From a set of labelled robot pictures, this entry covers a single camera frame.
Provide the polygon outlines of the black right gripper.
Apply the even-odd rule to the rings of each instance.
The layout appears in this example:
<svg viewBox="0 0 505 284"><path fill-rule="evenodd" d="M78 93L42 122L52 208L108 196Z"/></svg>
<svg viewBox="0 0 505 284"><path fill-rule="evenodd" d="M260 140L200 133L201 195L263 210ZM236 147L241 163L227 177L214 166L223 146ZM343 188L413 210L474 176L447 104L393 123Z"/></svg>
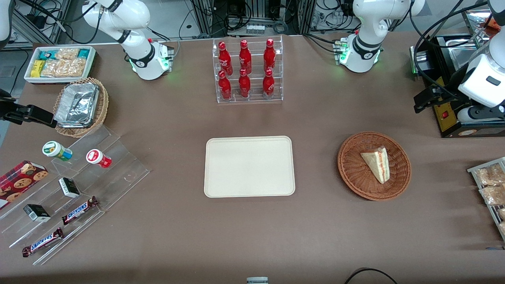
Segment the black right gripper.
<svg viewBox="0 0 505 284"><path fill-rule="evenodd" d="M0 119L9 122L35 122L50 128L56 127L53 113L35 105L23 106L5 90L0 90Z"/></svg>

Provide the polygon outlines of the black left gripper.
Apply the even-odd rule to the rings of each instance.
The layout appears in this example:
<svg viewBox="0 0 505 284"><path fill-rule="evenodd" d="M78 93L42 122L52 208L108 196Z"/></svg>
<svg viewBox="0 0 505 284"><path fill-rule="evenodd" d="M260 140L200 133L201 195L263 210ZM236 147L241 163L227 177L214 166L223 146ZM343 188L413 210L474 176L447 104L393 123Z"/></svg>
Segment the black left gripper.
<svg viewBox="0 0 505 284"><path fill-rule="evenodd" d="M424 111L426 108L439 108L444 104L455 103L456 108L465 108L471 106L471 99L458 90L463 79L451 79L449 83L444 83L439 79L423 90L423 96L415 96L414 112L416 114Z"/></svg>

